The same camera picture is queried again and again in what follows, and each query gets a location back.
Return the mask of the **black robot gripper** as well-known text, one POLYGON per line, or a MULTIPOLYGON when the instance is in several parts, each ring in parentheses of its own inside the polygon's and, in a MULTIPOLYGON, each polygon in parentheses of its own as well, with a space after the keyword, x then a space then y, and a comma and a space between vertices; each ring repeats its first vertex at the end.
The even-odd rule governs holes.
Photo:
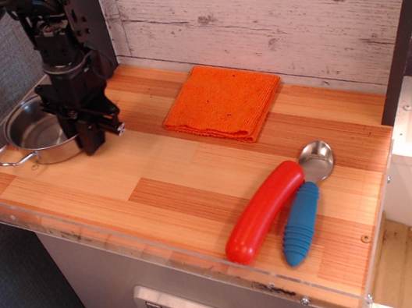
POLYGON ((47 75, 49 84, 34 88, 41 107, 56 115, 66 138, 78 135, 87 155, 105 143, 106 133, 119 136, 125 131, 119 108, 105 96, 106 79, 89 59, 71 70, 48 68, 47 75))

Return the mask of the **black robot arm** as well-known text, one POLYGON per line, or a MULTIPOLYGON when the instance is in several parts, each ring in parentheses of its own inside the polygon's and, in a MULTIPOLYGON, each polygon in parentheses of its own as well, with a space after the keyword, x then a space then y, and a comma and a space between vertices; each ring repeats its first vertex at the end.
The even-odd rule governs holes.
POLYGON ((7 144, 23 153, 20 163, 60 163, 80 152, 93 155, 105 134, 121 135, 119 108, 105 96, 117 67, 98 0, 0 0, 39 52, 48 83, 9 114, 7 144))

